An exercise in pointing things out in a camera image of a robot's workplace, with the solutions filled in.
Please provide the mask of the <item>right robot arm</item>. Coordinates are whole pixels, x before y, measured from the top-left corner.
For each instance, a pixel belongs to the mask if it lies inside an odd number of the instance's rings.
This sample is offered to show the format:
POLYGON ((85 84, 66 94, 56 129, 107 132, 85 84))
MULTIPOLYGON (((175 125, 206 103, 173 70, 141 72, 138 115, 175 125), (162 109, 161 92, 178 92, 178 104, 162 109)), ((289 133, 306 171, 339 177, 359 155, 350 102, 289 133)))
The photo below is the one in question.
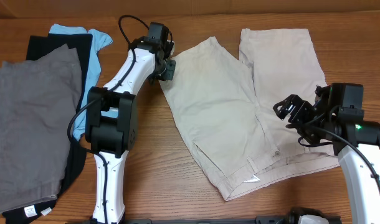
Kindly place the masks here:
POLYGON ((315 90, 315 104, 290 95, 273 106, 306 147, 332 146, 346 179, 354 223, 380 223, 380 124, 364 120, 364 88, 332 83, 315 90))

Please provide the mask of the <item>beige cotton shorts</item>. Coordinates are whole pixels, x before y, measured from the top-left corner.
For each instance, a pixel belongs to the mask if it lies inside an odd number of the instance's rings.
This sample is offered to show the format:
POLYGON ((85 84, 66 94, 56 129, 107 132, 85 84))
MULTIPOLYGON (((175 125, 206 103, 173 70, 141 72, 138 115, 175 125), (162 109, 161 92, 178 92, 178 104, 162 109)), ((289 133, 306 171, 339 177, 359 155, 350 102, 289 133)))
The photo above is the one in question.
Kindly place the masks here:
POLYGON ((237 57, 210 37, 175 61, 161 88, 185 145, 224 200, 338 165, 331 146, 299 145, 273 110, 291 94, 313 102, 326 84, 307 29, 243 29, 237 57))

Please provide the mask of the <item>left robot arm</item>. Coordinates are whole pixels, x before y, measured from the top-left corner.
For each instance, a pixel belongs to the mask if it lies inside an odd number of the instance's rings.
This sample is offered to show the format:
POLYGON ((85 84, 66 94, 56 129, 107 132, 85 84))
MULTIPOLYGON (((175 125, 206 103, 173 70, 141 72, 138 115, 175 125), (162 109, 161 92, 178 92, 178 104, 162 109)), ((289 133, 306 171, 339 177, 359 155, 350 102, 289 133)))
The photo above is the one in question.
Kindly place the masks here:
POLYGON ((176 62, 169 29, 152 22, 146 36, 130 43, 128 56, 113 79, 92 87, 87 96, 85 139, 97 165, 97 197, 92 223, 123 223, 125 161, 138 129, 136 96, 146 81, 172 80, 176 62))

